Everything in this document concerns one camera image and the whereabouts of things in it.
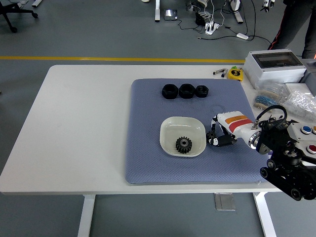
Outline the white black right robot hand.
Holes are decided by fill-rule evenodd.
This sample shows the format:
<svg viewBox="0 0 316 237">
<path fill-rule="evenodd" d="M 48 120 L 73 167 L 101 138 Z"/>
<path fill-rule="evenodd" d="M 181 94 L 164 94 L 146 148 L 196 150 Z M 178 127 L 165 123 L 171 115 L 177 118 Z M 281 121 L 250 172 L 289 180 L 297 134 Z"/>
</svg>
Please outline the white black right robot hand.
<svg viewBox="0 0 316 237">
<path fill-rule="evenodd" d="M 216 135 L 216 123 L 224 133 Z M 242 138 L 245 144 L 255 149 L 253 142 L 260 134 L 258 129 L 252 129 L 253 122 L 240 111 L 217 114 L 212 118 L 211 130 L 206 134 L 206 140 L 210 145 L 223 147 L 233 145 L 238 138 Z"/>
</svg>

